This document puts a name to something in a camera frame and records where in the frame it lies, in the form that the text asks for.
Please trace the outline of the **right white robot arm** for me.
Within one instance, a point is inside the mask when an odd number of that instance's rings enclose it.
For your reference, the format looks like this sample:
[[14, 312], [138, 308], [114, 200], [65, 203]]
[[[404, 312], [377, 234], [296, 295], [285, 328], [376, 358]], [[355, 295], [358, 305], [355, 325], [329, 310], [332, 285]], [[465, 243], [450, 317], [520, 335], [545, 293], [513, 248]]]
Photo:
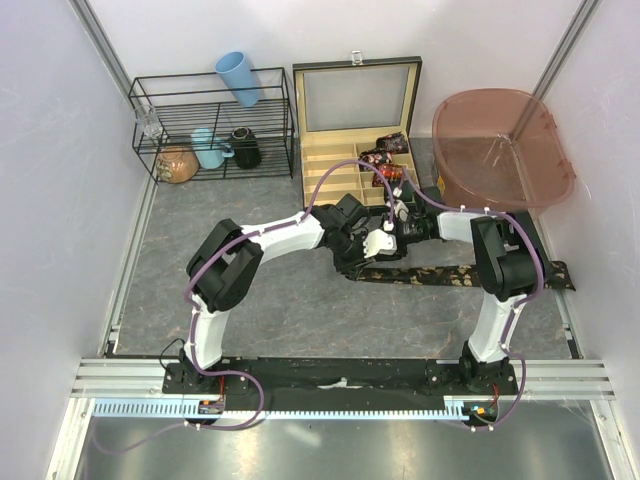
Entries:
[[473, 247], [473, 270], [484, 294], [456, 367], [460, 386], [473, 394], [502, 383], [514, 390], [511, 339], [525, 305], [541, 293], [552, 270], [531, 215], [448, 207], [424, 190], [411, 193], [416, 207], [396, 222], [398, 245], [440, 239]]

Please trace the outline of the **black wooden tie box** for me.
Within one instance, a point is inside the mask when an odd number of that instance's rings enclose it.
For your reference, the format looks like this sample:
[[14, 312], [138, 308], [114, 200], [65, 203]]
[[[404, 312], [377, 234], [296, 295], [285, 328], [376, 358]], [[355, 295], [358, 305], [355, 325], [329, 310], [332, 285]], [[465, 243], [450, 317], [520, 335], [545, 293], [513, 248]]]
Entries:
[[346, 61], [292, 66], [304, 208], [349, 193], [371, 212], [384, 211], [385, 189], [371, 186], [370, 170], [351, 163], [322, 176], [375, 148], [379, 137], [409, 137], [421, 69], [419, 56], [363, 60], [357, 52]]

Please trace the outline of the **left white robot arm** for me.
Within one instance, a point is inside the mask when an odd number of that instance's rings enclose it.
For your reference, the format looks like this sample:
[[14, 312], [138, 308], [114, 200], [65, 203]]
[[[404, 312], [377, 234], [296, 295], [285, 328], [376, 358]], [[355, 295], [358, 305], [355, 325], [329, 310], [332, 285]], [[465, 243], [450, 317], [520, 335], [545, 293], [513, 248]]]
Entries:
[[230, 219], [220, 221], [186, 268], [185, 300], [192, 320], [183, 347], [185, 382], [198, 393], [218, 385], [215, 364], [222, 358], [229, 314], [245, 298], [260, 266], [293, 252], [326, 248], [335, 270], [355, 280], [377, 255], [396, 251], [395, 217], [390, 205], [381, 226], [365, 232], [371, 213], [347, 194], [335, 205], [311, 206], [279, 222], [241, 227]]

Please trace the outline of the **red patterned rolled tie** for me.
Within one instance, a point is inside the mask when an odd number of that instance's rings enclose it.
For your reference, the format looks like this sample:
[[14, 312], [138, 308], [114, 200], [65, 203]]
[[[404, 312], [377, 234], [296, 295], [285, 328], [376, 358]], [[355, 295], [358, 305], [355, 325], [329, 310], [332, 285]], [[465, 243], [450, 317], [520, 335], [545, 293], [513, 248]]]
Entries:
[[384, 185], [383, 179], [390, 185], [399, 185], [404, 173], [401, 165], [393, 163], [384, 163], [377, 166], [378, 174], [374, 174], [372, 177], [372, 187], [382, 187]]

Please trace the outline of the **brown round vase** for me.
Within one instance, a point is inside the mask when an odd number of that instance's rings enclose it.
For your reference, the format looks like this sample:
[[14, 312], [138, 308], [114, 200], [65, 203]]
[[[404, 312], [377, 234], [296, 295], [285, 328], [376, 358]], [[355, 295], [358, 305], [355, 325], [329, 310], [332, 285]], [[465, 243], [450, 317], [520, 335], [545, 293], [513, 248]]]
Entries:
[[181, 145], [163, 148], [156, 155], [155, 163], [159, 179], [170, 184], [189, 181], [200, 168], [193, 150]]

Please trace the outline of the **clear glass cup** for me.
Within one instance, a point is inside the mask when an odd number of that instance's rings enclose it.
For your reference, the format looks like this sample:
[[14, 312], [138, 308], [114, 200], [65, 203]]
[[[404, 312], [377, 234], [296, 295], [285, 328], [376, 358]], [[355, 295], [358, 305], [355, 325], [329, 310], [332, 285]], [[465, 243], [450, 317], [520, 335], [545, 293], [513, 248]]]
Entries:
[[153, 105], [141, 104], [134, 109], [136, 124], [143, 133], [152, 139], [159, 139], [163, 134], [163, 126]]

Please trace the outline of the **dark floral necktie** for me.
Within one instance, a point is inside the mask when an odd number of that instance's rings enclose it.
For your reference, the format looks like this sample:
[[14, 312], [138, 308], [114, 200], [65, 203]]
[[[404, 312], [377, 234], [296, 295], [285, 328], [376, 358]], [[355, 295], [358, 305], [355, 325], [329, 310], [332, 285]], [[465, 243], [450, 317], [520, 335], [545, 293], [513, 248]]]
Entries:
[[[475, 265], [430, 266], [420, 268], [365, 268], [360, 272], [356, 281], [397, 285], [481, 287]], [[544, 288], [576, 290], [565, 262], [559, 260], [550, 262], [550, 270], [546, 277]]]

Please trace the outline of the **pink transparent plastic tub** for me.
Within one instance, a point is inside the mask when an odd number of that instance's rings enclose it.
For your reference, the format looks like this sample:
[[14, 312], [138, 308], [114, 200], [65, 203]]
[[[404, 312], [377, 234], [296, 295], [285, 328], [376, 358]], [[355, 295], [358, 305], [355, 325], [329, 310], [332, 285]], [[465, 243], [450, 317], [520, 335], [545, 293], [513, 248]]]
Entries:
[[576, 174], [547, 106], [516, 89], [463, 91], [432, 121], [434, 182], [445, 204], [527, 210], [564, 202]]

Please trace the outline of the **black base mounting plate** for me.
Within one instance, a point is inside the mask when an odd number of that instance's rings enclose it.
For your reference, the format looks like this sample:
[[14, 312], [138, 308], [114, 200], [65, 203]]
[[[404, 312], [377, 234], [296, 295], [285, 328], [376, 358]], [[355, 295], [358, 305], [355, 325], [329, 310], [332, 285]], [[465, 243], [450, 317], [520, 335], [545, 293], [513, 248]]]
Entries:
[[165, 394], [223, 396], [225, 403], [254, 410], [259, 390], [264, 407], [437, 407], [446, 396], [495, 397], [518, 392], [516, 374], [491, 391], [472, 391], [460, 383], [459, 360], [380, 358], [224, 357], [211, 368], [219, 378], [201, 382], [186, 369], [183, 357], [165, 366]]

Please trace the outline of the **light blue mug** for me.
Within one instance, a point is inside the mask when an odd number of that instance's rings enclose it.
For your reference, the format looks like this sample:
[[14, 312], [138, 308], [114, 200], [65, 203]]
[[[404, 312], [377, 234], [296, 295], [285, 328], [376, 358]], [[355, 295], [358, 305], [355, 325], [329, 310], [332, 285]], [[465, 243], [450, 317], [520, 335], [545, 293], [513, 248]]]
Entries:
[[235, 156], [231, 144], [208, 128], [197, 128], [191, 133], [191, 146], [200, 166], [207, 170], [217, 169]]

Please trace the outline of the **black pink floral rolled tie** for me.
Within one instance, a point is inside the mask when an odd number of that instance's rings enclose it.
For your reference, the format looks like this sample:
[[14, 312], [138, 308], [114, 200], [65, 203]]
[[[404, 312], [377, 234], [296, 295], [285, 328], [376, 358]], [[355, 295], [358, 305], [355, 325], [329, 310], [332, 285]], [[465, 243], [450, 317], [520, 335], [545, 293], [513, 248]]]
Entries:
[[393, 155], [385, 150], [371, 149], [361, 152], [358, 160], [378, 168], [382, 165], [392, 164]]

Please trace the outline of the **blue plastic cup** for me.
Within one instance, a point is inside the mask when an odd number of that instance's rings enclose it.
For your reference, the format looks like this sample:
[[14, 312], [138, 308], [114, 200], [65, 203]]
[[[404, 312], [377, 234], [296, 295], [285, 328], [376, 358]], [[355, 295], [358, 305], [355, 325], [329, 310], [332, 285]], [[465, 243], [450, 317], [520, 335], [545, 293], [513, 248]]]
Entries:
[[215, 71], [242, 107], [252, 107], [261, 99], [258, 80], [243, 52], [234, 51], [220, 57]]

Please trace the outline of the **dark pink patterned rolled tie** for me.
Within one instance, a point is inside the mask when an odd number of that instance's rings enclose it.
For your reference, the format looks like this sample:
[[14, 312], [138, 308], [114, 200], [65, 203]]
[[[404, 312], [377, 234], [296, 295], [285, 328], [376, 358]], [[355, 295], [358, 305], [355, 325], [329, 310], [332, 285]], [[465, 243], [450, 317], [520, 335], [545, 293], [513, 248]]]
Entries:
[[409, 152], [409, 142], [402, 132], [395, 132], [379, 137], [376, 147], [391, 154], [406, 154]]

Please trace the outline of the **black ceramic jar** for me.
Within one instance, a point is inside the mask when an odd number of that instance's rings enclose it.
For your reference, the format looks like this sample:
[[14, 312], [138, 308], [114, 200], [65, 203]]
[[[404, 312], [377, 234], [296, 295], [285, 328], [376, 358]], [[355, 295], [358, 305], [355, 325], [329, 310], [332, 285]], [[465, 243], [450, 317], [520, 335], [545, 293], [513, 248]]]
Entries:
[[256, 136], [248, 127], [236, 128], [230, 137], [237, 166], [243, 170], [254, 169], [261, 164], [262, 155]]

